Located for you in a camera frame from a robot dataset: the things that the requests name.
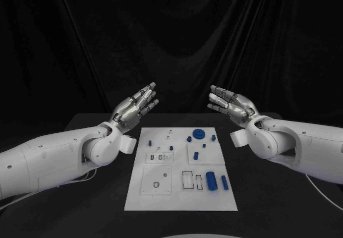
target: blue cylinder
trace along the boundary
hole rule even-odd
[[[216,185],[216,176],[213,172],[206,173],[206,180],[207,180],[209,190],[214,191],[217,189],[217,185]]]
[[[196,129],[194,131],[193,131],[193,137],[196,138],[196,139],[203,139],[203,137],[204,137],[204,131],[201,130],[201,129]]]
[[[222,175],[222,182],[223,182],[223,189],[229,190],[227,182],[226,182],[226,177],[223,175]]]
[[[194,152],[194,160],[197,160],[197,155],[199,155],[199,152],[196,151]]]

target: white pegboard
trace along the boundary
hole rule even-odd
[[[193,130],[204,131],[204,138],[191,136]],[[141,128],[141,136],[137,147],[132,175],[128,187],[124,210],[183,210],[183,211],[236,211],[236,202],[230,181],[227,177],[220,144],[212,141],[216,136],[214,128]],[[199,153],[201,160],[194,164],[188,159],[188,150],[201,148]],[[155,160],[155,155],[171,155],[171,159]],[[170,168],[170,176],[163,176],[165,168]],[[217,190],[210,191],[206,182],[206,172],[212,171],[216,177]],[[193,189],[183,188],[181,172],[191,172]],[[223,189],[222,175],[226,176],[229,190]]]

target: table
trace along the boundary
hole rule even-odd
[[[262,113],[281,119],[275,113]],[[109,114],[75,115],[66,130],[98,125]],[[214,127],[232,183],[237,212],[124,211],[135,150],[119,153],[85,182],[53,188],[8,206],[0,217],[1,237],[150,237],[219,234],[242,238],[341,237],[343,212],[324,200],[305,176],[235,148],[230,132],[240,128],[220,113],[147,114],[141,127]],[[314,179],[343,206],[343,193]]]

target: black backdrop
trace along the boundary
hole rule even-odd
[[[209,113],[213,84],[341,127],[341,22],[338,3],[308,0],[1,0],[0,150],[150,82],[155,113]]]

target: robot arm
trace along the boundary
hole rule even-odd
[[[343,129],[261,116],[240,94],[210,86],[207,107],[227,114],[243,129],[230,133],[235,147],[249,145],[253,153],[310,176],[343,184]],[[284,154],[295,149],[295,155]]]
[[[151,83],[114,109],[98,126],[40,136],[0,153],[0,200],[53,188],[108,165],[121,151],[131,154],[135,139],[124,135],[152,109]]]

